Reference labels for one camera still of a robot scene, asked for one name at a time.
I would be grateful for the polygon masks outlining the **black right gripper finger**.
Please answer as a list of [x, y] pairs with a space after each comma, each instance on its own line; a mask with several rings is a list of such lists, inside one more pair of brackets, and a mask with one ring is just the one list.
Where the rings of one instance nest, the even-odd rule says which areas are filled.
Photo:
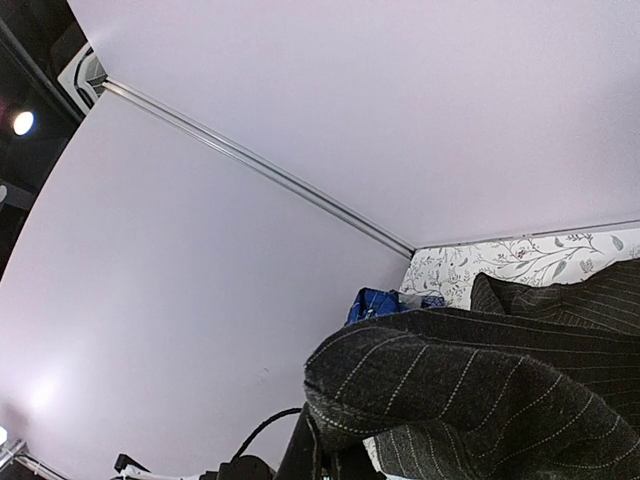
[[323, 453], [309, 408], [303, 407], [282, 459], [283, 480], [323, 478]]

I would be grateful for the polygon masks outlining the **black pinstriped long sleeve shirt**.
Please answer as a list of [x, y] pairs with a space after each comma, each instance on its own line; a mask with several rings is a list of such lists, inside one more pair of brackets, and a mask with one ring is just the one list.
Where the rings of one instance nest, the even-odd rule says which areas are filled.
[[635, 479], [639, 263], [548, 287], [480, 274], [469, 309], [342, 328], [304, 389], [324, 447], [373, 439], [387, 474]]

